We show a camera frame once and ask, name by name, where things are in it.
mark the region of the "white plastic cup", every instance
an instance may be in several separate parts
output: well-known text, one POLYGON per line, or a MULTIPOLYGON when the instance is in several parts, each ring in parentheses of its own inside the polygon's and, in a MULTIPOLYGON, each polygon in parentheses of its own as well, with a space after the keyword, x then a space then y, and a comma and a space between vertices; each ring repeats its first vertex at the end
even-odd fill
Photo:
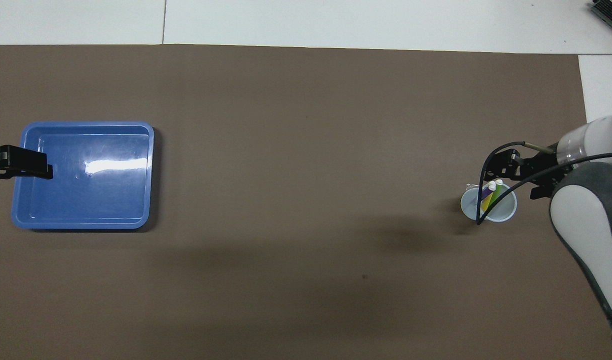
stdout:
MULTIPOLYGON (((501 187, 504 188, 504 191, 510 189, 508 185, 502 184, 501 187)), ((479 191, 479 187, 471 188, 466 190, 464 194, 461 196, 461 210, 464 212, 469 219, 475 220, 477 218, 477 192, 479 191)), ((505 196, 499 204, 497 204, 493 209, 486 215, 487 221, 492 221, 493 223, 507 221, 514 215, 514 212, 517 211, 517 196, 514 194, 514 191, 505 196)), ((484 214, 484 212, 480 209, 479 216, 484 214)))

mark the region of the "brown table surface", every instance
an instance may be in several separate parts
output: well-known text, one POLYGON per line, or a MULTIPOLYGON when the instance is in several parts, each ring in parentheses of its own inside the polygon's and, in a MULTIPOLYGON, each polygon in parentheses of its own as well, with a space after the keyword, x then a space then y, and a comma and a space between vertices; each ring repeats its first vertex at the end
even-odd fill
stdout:
POLYGON ((0 180, 0 359, 611 356, 547 199, 459 210, 493 148, 584 123, 575 55, 0 46, 0 145, 35 121, 150 123, 152 215, 22 230, 0 180))

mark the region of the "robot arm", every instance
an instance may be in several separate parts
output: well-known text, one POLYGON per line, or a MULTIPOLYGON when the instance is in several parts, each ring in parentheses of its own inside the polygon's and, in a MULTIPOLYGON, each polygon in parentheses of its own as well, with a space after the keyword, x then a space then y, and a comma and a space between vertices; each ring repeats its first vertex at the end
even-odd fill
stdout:
POLYGON ((612 164, 592 162, 571 171, 555 189, 550 219, 612 329, 612 164))
POLYGON ((530 181, 537 185, 531 199, 551 198, 553 228, 584 272, 612 330, 612 157, 605 157, 612 153, 612 116, 587 123, 548 148, 527 147, 539 153, 522 159, 511 148, 491 155, 482 178, 519 180, 516 186, 530 181), (597 158, 583 162, 587 157, 597 158))

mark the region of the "black cable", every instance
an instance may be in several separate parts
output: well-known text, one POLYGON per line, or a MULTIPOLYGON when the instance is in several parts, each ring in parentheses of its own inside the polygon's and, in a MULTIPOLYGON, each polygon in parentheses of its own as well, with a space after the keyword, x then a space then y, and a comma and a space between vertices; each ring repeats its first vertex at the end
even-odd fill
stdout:
MULTIPOLYGON (((521 185, 524 185, 525 183, 529 183, 532 180, 535 180, 536 178, 540 178, 548 173, 552 173, 555 170, 559 170, 563 167, 568 167, 574 164, 579 164, 582 162, 589 162, 591 160, 596 160, 596 159, 603 159, 603 158, 612 158, 612 152, 607 152, 607 153, 599 153, 597 155, 590 155, 590 156, 585 156, 585 157, 580 157, 578 159, 575 160, 571 160, 571 161, 567 161, 564 162, 563 164, 556 164, 555 166, 551 166, 545 170, 539 171, 537 173, 534 173, 528 177, 526 177, 525 179, 521 180, 520 182, 517 182, 515 185, 512 185, 512 187, 510 187, 510 189, 508 189, 507 191, 505 191, 503 194, 501 194, 499 196, 499 198, 497 198, 493 203, 491 203, 491 205, 489 205, 488 209, 486 209, 486 211, 484 211, 484 214, 481 215, 481 217, 477 216, 477 225, 480 225, 484 219, 486 218, 486 216, 488 216, 488 213, 493 209, 493 207, 495 207, 495 205, 497 205, 503 198, 505 198, 508 194, 510 194, 511 192, 513 192, 515 189, 517 189, 518 187, 520 187, 521 185)), ((480 209, 480 205, 479 203, 477 204, 477 210, 480 209)))
MULTIPOLYGON (((482 166, 481 168, 481 176, 479 177, 479 191, 477 192, 477 209, 481 207, 482 184, 484 183, 484 176, 486 175, 486 171, 488 170, 488 163, 490 162, 490 160, 493 158, 494 155, 496 155, 496 153, 498 153, 500 150, 503 150, 504 148, 509 148, 511 146, 523 146, 525 143, 526 142, 522 141, 513 141, 505 143, 499 148, 492 150, 491 153, 488 155, 486 161, 484 161, 484 166, 482 166)), ((477 211, 475 214, 475 221, 477 222, 477 225, 481 224, 479 220, 479 211, 477 211)))

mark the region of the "tray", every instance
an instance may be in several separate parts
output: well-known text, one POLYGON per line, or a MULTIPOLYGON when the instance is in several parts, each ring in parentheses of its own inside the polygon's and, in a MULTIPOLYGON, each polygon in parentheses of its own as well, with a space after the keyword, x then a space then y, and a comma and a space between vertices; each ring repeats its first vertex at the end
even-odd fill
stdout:
POLYGON ((150 214, 155 133, 143 121, 34 122, 21 147, 54 178, 18 177, 13 222, 34 230, 134 230, 150 214))

